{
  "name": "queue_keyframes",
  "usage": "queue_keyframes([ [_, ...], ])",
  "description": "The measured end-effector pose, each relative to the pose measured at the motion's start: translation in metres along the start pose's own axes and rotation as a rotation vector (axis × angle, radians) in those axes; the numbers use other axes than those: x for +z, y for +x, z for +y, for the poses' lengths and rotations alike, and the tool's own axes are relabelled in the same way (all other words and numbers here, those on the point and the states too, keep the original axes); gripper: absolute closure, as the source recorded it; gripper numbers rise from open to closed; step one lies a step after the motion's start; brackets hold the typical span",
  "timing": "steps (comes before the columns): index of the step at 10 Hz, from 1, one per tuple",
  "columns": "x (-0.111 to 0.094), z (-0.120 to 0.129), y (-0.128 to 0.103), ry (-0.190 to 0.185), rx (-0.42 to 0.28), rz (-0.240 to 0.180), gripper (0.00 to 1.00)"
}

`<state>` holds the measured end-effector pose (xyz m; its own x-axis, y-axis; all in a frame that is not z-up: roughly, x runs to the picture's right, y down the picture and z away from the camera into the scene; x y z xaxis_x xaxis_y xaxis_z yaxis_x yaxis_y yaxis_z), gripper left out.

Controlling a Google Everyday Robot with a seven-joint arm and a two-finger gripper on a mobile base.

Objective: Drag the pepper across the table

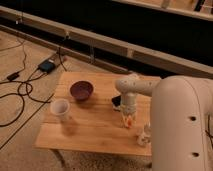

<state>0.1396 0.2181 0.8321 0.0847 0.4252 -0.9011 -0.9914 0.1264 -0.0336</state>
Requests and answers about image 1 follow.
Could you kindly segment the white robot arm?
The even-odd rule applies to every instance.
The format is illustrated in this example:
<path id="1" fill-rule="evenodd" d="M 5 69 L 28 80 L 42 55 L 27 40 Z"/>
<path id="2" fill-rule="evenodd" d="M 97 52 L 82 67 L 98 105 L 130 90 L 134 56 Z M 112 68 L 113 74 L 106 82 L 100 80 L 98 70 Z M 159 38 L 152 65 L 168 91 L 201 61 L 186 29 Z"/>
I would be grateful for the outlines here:
<path id="1" fill-rule="evenodd" d="M 142 80 L 131 74 L 116 80 L 115 87 L 126 116 L 136 111 L 136 94 L 151 98 L 152 171 L 211 171 L 205 116 L 213 116 L 212 79 Z"/>

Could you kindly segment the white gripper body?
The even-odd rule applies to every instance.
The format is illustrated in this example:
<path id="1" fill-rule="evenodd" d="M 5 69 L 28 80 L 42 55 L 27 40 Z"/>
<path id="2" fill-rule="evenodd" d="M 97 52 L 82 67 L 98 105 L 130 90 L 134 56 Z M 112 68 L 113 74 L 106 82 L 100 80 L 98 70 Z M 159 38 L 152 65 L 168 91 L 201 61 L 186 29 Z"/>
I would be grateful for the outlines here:
<path id="1" fill-rule="evenodd" d="M 133 123 L 136 120 L 136 106 L 135 105 L 121 105 L 121 112 L 123 121 L 125 118 L 132 118 Z"/>

